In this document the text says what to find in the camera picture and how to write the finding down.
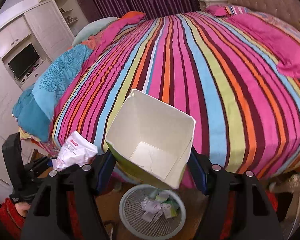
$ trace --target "person's hand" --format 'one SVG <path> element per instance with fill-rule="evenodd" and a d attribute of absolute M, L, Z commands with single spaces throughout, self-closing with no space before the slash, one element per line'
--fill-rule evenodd
<path fill-rule="evenodd" d="M 21 216 L 26 217 L 31 205 L 29 205 L 27 202 L 19 202 L 15 204 L 15 207 Z"/>

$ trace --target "light blue pillow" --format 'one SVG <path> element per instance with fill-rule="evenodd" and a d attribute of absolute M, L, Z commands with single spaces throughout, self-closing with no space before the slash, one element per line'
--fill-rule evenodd
<path fill-rule="evenodd" d="M 117 17 L 108 17 L 89 23 L 81 31 L 79 31 L 77 36 L 74 38 L 74 41 L 72 42 L 72 46 L 78 45 L 81 42 L 86 41 L 91 35 L 96 35 L 97 33 L 101 32 L 110 23 L 116 21 L 117 19 Z"/>

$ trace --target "white plastic bag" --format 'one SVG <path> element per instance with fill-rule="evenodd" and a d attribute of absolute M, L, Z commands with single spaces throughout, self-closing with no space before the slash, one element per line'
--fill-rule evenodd
<path fill-rule="evenodd" d="M 57 159 L 52 159 L 53 168 L 61 171 L 75 163 L 81 167 L 88 164 L 97 153 L 97 146 L 88 142 L 77 131 L 74 131 L 61 147 Z"/>

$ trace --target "pink pillow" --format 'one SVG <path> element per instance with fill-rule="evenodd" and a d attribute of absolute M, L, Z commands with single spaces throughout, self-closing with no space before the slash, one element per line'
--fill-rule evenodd
<path fill-rule="evenodd" d="M 210 5 L 206 11 L 213 16 L 227 17 L 231 15 L 243 14 L 250 12 L 250 9 L 238 5 Z"/>

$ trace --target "cabinet door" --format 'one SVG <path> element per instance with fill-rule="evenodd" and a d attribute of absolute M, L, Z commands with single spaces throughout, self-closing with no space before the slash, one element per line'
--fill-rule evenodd
<path fill-rule="evenodd" d="M 0 57 L 2 58 L 15 46 L 15 41 L 13 40 L 7 27 L 0 31 Z"/>
<path fill-rule="evenodd" d="M 21 92 L 0 59 L 0 136 L 3 139 L 18 132 L 18 124 L 11 112 Z"/>
<path fill-rule="evenodd" d="M 23 40 L 26 36 L 31 34 L 28 25 L 23 17 L 20 17 L 13 21 L 8 25 L 7 28 L 9 29 L 9 32 L 16 44 Z"/>
<path fill-rule="evenodd" d="M 39 5 L 25 12 L 24 15 L 51 61 L 72 45 L 74 36 L 57 11 L 54 1 Z"/>

